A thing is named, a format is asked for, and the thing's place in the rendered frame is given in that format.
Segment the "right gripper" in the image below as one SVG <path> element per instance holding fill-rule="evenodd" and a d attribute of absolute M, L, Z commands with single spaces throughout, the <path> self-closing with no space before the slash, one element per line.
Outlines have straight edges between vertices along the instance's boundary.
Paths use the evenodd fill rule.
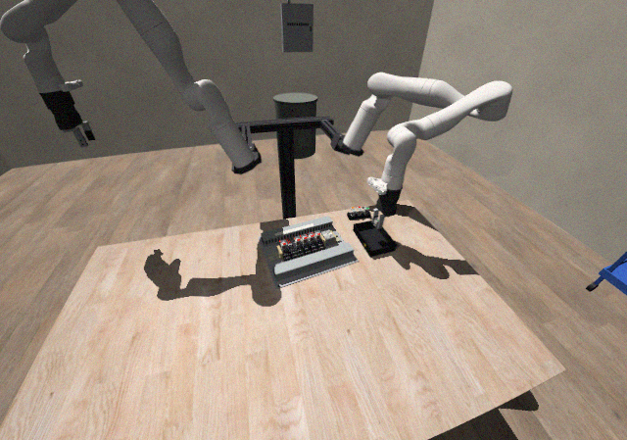
<path fill-rule="evenodd" d="M 47 108 L 53 113 L 60 130 L 63 132 L 72 131 L 80 147 L 86 147 L 88 144 L 79 127 L 76 126 L 82 125 L 88 140 L 96 139 L 89 122 L 83 122 L 75 109 L 75 102 L 70 93 L 71 90 L 83 86 L 81 80 L 65 82 L 60 72 L 33 75 L 32 78 Z"/>

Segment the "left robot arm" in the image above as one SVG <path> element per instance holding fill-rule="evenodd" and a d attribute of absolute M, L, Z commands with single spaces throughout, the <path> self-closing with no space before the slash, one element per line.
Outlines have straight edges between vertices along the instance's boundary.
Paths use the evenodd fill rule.
<path fill-rule="evenodd" d="M 443 109 L 421 120 L 400 123 L 389 130 L 387 140 L 394 148 L 394 153 L 387 157 L 384 172 L 393 177 L 405 175 L 407 163 L 416 147 L 416 139 L 429 140 L 441 135 L 466 116 L 488 122 L 502 120 L 512 95 L 511 85 L 504 81 L 489 82 L 463 96 L 442 80 L 387 73 L 374 74 L 368 80 L 367 87 L 372 96 L 362 102 L 343 141 L 357 151 L 361 150 L 393 96 Z"/>

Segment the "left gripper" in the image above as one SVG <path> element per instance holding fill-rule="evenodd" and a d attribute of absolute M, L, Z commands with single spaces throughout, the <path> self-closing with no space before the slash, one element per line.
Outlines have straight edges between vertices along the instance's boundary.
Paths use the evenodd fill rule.
<path fill-rule="evenodd" d="M 374 213 L 372 217 L 373 223 L 373 219 L 378 217 L 379 211 L 383 214 L 379 216 L 377 229 L 382 228 L 385 217 L 391 217 L 396 214 L 397 202 L 400 198 L 401 190 L 403 189 L 403 182 L 404 176 L 393 177 L 387 175 L 385 172 L 380 179 L 370 177 L 367 180 L 367 184 L 379 193 L 376 209 L 373 209 Z"/>

